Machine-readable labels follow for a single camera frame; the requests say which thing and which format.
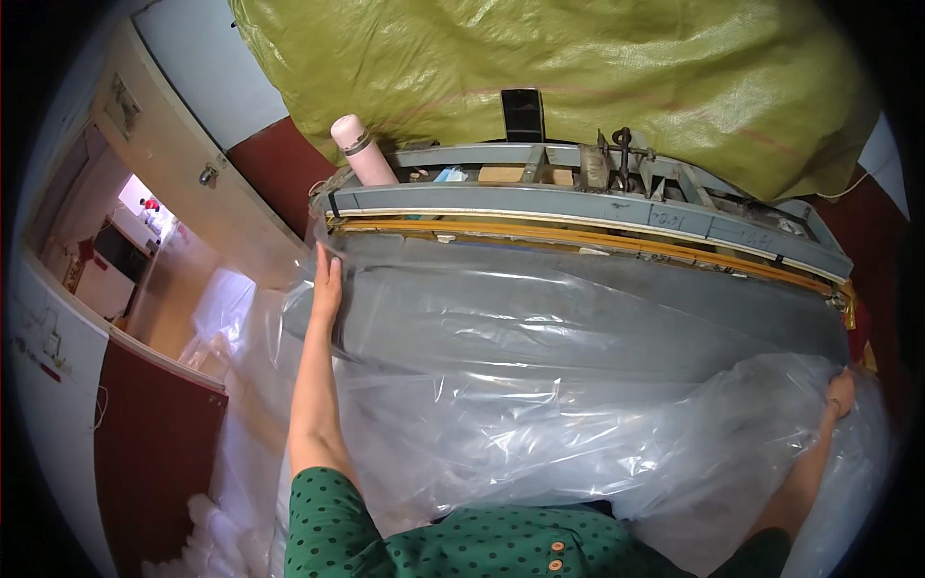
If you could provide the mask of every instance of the person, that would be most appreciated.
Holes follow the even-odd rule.
[[[312,315],[292,398],[286,576],[693,576],[587,505],[460,509],[383,539],[340,432],[331,364],[340,269],[340,259],[328,260],[318,244]],[[835,421],[850,410],[854,390],[847,369],[831,382],[819,443],[799,458],[745,542],[712,576],[780,575],[819,491]]]

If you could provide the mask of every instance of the metal frame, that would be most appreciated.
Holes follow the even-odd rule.
[[[536,181],[541,171],[534,167],[541,166],[544,157],[551,165],[579,166],[581,162],[578,147],[567,144],[483,143],[399,151],[389,156],[395,167],[502,163],[527,168],[519,183],[423,182],[363,187],[352,176],[337,186],[321,187],[316,199],[328,215],[482,215],[568,222],[729,247],[839,284],[851,273],[851,260],[808,203],[788,200],[772,206],[804,219],[820,242],[718,211],[707,189],[744,194],[681,161],[631,154],[628,165],[637,174],[642,165],[648,186],[651,176],[676,179],[686,203],[660,200],[658,195],[646,199],[635,193],[594,194],[540,184]],[[619,165],[619,152],[611,152],[610,157],[611,166]]]

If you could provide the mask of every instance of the yellow sealing strip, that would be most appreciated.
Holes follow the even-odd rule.
[[[482,223],[478,221],[399,221],[399,220],[381,220],[381,219],[348,219],[336,228],[344,231],[361,231],[368,229],[393,230],[393,231],[427,231],[433,233],[458,233],[478,234],[478,235],[502,235],[527,238],[534,240],[561,241],[575,244],[591,244],[602,247],[612,247],[614,249],[623,249],[629,251],[653,252],[678,257],[701,263],[716,264],[723,267],[737,269],[744,273],[751,273],[761,277],[777,279],[786,283],[797,285],[804,289],[811,289],[829,296],[833,293],[833,288],[825,283],[809,279],[775,269],[767,265],[751,263],[737,257],[720,255],[714,252],[701,251],[700,249],[689,249],[679,247],[668,243],[661,243],[654,240],[627,239],[625,237],[613,237],[601,233],[589,233],[585,231],[573,231],[561,228],[529,227],[526,225],[506,225],[502,223]]]

